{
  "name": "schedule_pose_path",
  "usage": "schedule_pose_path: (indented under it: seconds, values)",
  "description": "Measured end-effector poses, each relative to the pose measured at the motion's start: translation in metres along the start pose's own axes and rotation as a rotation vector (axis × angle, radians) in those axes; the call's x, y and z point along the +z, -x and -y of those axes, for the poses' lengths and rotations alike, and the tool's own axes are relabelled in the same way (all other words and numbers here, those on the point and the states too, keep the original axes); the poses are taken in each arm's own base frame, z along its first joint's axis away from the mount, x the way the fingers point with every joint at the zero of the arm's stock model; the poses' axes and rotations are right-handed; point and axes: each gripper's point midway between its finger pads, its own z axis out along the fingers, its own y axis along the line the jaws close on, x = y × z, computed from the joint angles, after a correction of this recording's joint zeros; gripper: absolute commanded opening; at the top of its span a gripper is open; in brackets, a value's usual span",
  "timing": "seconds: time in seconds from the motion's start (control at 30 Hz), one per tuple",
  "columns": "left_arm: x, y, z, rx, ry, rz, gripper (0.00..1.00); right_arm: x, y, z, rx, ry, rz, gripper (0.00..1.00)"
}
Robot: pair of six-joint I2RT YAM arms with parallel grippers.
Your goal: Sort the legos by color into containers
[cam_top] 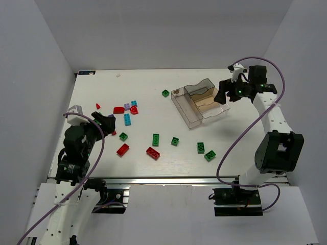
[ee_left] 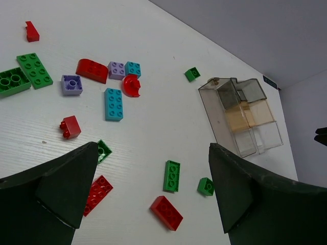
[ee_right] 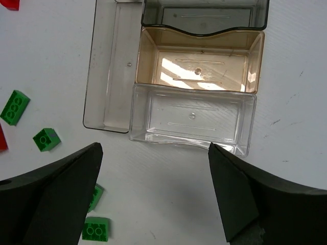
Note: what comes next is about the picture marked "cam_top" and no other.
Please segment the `green square lego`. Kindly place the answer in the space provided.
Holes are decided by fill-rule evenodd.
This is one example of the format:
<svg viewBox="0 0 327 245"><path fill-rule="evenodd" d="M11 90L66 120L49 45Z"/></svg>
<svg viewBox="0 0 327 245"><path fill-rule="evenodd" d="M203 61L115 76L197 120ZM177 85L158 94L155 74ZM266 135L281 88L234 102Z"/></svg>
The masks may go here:
<svg viewBox="0 0 327 245"><path fill-rule="evenodd" d="M128 135L126 133L122 132L119 135L119 138L120 138L120 140L125 141L128 138Z"/></svg>
<svg viewBox="0 0 327 245"><path fill-rule="evenodd" d="M164 96L164 97L168 97L169 94L170 94L170 92L169 92L168 90L165 89L165 90L162 91L161 94L162 94L162 96Z"/></svg>
<svg viewBox="0 0 327 245"><path fill-rule="evenodd" d="M178 146L179 144L179 138L173 137L171 141L171 145Z"/></svg>

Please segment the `green long lego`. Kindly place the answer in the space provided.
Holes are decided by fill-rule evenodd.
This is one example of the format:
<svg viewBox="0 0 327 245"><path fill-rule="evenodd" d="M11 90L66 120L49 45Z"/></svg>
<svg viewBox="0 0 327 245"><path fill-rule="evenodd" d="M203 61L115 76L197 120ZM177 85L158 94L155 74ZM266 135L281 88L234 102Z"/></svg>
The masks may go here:
<svg viewBox="0 0 327 245"><path fill-rule="evenodd" d="M159 134L153 134L152 146L159 146Z"/></svg>

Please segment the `green square lego top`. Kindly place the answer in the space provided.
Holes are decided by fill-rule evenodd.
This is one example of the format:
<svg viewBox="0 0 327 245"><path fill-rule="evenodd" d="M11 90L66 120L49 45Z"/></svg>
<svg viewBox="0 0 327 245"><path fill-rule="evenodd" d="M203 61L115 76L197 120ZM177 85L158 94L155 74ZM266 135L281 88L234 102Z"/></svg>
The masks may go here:
<svg viewBox="0 0 327 245"><path fill-rule="evenodd" d="M168 90L165 89L165 90L162 91L161 94L162 94L162 96L164 96L164 97L168 97L169 94L170 94L170 92L169 92Z"/></svg>

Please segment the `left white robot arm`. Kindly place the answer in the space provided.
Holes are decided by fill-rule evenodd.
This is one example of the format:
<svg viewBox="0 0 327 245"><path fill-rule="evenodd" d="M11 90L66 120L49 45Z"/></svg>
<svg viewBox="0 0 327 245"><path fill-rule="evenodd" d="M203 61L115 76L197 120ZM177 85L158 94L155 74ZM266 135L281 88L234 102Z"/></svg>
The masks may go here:
<svg viewBox="0 0 327 245"><path fill-rule="evenodd" d="M70 127L64 133L58 155L54 207L40 244L77 244L94 207L107 198L106 183L90 178L95 166L89 162L96 142L115 131L116 118L93 112L66 114Z"/></svg>

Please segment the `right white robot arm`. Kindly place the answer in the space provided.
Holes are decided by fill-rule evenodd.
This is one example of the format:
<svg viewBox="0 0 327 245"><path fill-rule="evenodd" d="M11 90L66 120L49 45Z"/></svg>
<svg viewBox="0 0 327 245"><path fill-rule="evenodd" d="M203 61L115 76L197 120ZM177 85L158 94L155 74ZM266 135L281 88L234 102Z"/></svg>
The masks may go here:
<svg viewBox="0 0 327 245"><path fill-rule="evenodd" d="M265 66L250 66L243 81L244 67L236 63L228 68L232 76L220 81L215 102L224 105L249 98L259 113L265 137L254 154L254 164L240 175L233 186L253 191L268 179L294 171L303 144L302 134L294 133L278 105L277 89L267 82Z"/></svg>

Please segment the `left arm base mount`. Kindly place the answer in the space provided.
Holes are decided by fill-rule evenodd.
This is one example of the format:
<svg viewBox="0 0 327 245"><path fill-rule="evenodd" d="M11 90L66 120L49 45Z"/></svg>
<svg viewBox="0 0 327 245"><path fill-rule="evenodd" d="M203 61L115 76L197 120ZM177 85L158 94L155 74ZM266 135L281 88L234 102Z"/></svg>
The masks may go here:
<svg viewBox="0 0 327 245"><path fill-rule="evenodd" d="M104 179L88 179L84 190L92 189L96 193L96 203L92 210L95 214L124 214L126 206L123 202L124 190L121 188L109 188Z"/></svg>

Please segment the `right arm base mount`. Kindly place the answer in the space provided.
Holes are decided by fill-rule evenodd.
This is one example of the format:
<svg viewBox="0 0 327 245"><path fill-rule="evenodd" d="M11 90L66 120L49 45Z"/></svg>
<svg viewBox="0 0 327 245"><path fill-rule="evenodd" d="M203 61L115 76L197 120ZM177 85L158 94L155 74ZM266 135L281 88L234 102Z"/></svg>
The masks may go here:
<svg viewBox="0 0 327 245"><path fill-rule="evenodd" d="M215 216L263 216L258 190L243 190L239 187L216 188L208 199L214 201Z"/></svg>

